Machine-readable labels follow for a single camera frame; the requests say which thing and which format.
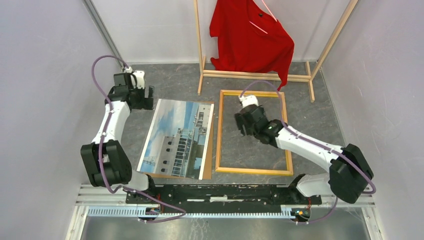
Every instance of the sky in photo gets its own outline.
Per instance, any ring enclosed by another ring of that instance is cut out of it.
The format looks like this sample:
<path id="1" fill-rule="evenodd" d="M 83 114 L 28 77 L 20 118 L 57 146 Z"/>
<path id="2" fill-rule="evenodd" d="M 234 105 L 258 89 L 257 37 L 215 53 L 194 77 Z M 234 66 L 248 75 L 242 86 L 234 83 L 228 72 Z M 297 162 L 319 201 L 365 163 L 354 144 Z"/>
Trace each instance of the sky in photo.
<path id="1" fill-rule="evenodd" d="M 162 147 L 164 137 L 174 136 L 178 128 L 193 129 L 195 114 L 199 103 L 190 101 L 176 101 L 161 99 L 155 119 L 152 120 L 153 128 L 147 143 L 144 157 L 157 156 Z M 205 137 L 200 136 L 199 144 L 205 144 Z M 140 171 L 151 173 L 154 166 L 143 163 Z"/>

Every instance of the red t-shirt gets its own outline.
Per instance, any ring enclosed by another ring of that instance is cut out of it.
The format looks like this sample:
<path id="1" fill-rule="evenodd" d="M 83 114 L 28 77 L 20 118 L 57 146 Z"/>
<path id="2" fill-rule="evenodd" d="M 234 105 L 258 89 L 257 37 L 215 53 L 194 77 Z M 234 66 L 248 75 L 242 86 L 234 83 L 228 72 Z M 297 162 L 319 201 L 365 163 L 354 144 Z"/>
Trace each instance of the red t-shirt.
<path id="1" fill-rule="evenodd" d="M 216 70 L 275 71 L 281 79 L 278 90 L 287 84 L 295 43 L 253 0 L 217 0 L 209 30 L 211 37 L 218 37 L 219 58 L 210 59 Z"/>

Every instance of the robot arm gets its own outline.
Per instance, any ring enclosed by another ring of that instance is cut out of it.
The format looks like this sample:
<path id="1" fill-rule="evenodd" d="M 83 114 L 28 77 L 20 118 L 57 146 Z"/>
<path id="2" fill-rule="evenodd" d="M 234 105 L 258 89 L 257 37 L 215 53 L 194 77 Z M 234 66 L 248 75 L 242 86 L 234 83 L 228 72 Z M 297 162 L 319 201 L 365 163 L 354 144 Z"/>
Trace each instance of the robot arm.
<path id="1" fill-rule="evenodd" d="M 292 185 L 295 185 L 303 196 L 335 194 L 347 203 L 356 202 L 368 182 L 336 153 L 346 156 L 372 179 L 374 174 L 357 146 L 329 144 L 305 135 L 291 126 L 284 126 L 280 120 L 268 121 L 265 110 L 259 106 L 255 96 L 242 96 L 239 99 L 243 109 L 234 117 L 243 135 L 253 135 L 263 144 L 296 153 L 327 172 L 298 176 Z"/>
<path id="2" fill-rule="evenodd" d="M 98 157 L 99 143 L 103 135 L 103 166 L 109 184 L 123 184 L 142 191 L 148 188 L 148 176 L 132 169 L 130 160 L 120 144 L 130 112 L 133 109 L 153 109 L 154 88 L 149 86 L 148 97 L 145 97 L 144 74 L 144 71 L 127 68 L 124 72 L 113 75 L 114 86 L 107 95 L 113 105 L 113 114 L 109 119 L 107 130 L 103 132 L 108 121 L 110 106 L 105 100 L 105 113 L 97 135 L 90 144 L 81 147 L 80 153 L 88 179 L 95 187 L 105 187 Z"/>

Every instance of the wooden frame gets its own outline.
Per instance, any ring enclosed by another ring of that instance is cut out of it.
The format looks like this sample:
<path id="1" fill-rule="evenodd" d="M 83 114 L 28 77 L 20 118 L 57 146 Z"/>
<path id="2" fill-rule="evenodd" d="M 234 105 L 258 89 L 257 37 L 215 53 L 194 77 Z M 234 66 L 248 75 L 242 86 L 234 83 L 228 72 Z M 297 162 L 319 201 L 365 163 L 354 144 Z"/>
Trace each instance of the wooden frame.
<path id="1" fill-rule="evenodd" d="M 219 93 L 218 136 L 216 141 L 215 172 L 293 176 L 294 172 L 293 172 L 292 153 L 288 150 L 285 151 L 285 163 L 286 163 L 287 170 L 268 170 L 268 169 L 236 168 L 236 167 L 221 167 L 220 166 L 222 132 L 223 132 L 224 96 L 239 96 L 241 93 L 242 93 L 241 90 L 221 90 Z M 256 97 L 278 98 L 277 93 L 273 91 L 246 91 L 244 94 L 255 95 Z M 279 94 L 281 95 L 281 100 L 283 103 L 282 105 L 283 120 L 287 123 L 286 99 L 284 96 L 284 92 L 280 92 Z"/>
<path id="2" fill-rule="evenodd" d="M 199 85 L 197 89 L 197 94 L 200 96 L 202 92 L 203 77 L 213 77 L 213 78 L 233 78 L 233 79 L 255 79 L 255 80 L 272 80 L 272 81 L 281 81 L 276 73 L 254 73 L 254 72 L 242 72 L 242 71 L 217 71 L 217 70 L 206 70 L 205 61 L 206 56 L 202 54 L 202 42 L 200 38 L 200 24 L 199 24 L 199 9 L 198 9 L 198 0 L 193 0 L 194 2 L 194 16 L 196 21 L 196 31 L 197 31 L 197 47 L 199 55 L 199 66 L 200 66 L 200 78 Z M 309 88 L 309 98 L 310 102 L 315 101 L 314 95 L 314 86 L 312 81 L 320 70 L 324 60 L 326 59 L 330 49 L 332 48 L 334 42 L 345 26 L 346 21 L 354 10 L 358 0 L 350 0 L 346 9 L 343 12 L 340 20 L 338 21 L 333 33 L 331 34 L 327 44 L 324 47 L 321 55 L 318 58 L 315 68 L 311 72 L 309 61 L 306 62 L 306 74 L 307 75 L 288 75 L 289 82 L 301 82 L 307 83 Z"/>

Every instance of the gold picture frame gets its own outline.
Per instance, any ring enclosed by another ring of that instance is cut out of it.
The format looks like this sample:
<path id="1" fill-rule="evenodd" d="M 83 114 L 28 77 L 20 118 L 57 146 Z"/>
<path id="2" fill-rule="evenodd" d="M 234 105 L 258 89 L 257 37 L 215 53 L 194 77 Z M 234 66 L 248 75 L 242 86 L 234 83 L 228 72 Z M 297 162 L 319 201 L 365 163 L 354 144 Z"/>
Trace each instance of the gold picture frame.
<path id="1" fill-rule="evenodd" d="M 222 167 L 221 165 L 221 145 L 222 145 L 222 131 L 223 131 L 223 110 L 224 110 L 224 96 L 239 96 L 241 90 L 221 90 L 219 93 L 219 116 L 218 116 L 218 135 L 216 141 L 216 160 L 215 172 L 219 173 L 237 173 L 237 174 L 264 174 L 264 175 L 279 175 L 279 176 L 293 176 L 293 162 L 292 153 L 285 150 L 285 163 L 286 170 L 268 170 L 268 169 L 254 169 L 254 168 L 237 168 L 237 167 Z M 256 97 L 269 97 L 278 98 L 276 92 L 272 91 L 246 91 L 245 95 L 255 95 Z M 287 110 L 286 99 L 284 92 L 279 93 L 283 103 L 282 116 L 284 122 L 287 123 Z"/>

